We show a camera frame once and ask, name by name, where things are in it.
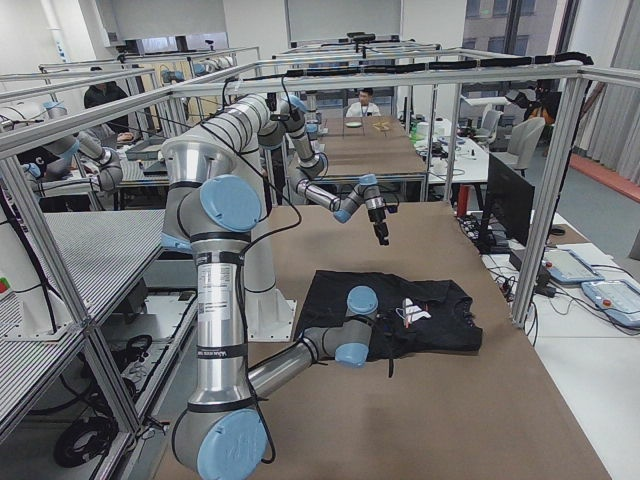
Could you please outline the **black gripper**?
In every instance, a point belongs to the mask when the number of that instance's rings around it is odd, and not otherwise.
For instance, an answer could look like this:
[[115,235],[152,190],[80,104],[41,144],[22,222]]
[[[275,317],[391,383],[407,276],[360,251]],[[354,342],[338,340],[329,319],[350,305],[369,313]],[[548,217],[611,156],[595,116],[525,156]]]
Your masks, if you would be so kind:
[[398,205],[367,205],[369,220],[373,224],[374,233],[377,235],[379,244],[382,246],[388,246],[389,230],[386,224],[386,213],[395,214],[398,212]]
[[388,378],[394,376],[394,359],[398,356],[398,342],[394,322],[384,314],[377,314],[372,333],[372,354],[388,360]]

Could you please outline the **neighbouring cell robot arm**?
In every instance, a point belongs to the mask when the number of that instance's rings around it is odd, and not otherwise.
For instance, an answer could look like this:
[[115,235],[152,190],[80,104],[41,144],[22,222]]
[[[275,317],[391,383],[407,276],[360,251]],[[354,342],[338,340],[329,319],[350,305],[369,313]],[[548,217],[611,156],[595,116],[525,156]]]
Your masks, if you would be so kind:
[[23,178],[31,190],[41,198],[80,195],[90,192],[113,192],[122,180],[123,172],[118,153],[103,147],[85,132],[77,136],[66,135],[43,145],[44,149],[63,161],[68,167],[75,154],[90,160],[98,168],[97,174],[67,180],[45,181],[35,163],[22,165]]

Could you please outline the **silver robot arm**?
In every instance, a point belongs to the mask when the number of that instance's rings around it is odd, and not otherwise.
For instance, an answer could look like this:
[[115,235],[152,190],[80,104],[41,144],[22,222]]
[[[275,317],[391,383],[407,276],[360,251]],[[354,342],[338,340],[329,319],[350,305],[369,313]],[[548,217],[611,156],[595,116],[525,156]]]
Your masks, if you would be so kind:
[[165,143],[173,167],[179,239],[197,272],[197,385],[172,433],[176,459],[203,479],[246,479],[274,449],[260,410],[262,397],[320,360],[361,367],[378,313],[369,286],[346,297],[343,323],[310,328],[290,347],[249,365],[242,299],[243,248],[262,214],[262,200],[235,169],[235,155],[193,136]]
[[287,168],[293,191],[331,211],[334,218],[341,223],[350,220],[364,205],[378,242],[383,246],[389,244],[386,214],[397,209],[386,205],[375,175],[361,176],[352,192],[344,198],[331,194],[315,184],[328,166],[328,159],[324,153],[314,150],[306,129],[304,110],[292,103],[290,98],[278,100],[273,94],[267,97],[248,95],[223,108],[216,116],[203,122],[201,127],[222,146],[228,147],[239,159],[244,157],[241,148],[230,139],[224,139],[223,132],[231,133],[234,128],[239,132],[246,131],[248,138],[256,140],[264,149],[290,139],[298,155],[298,161]]

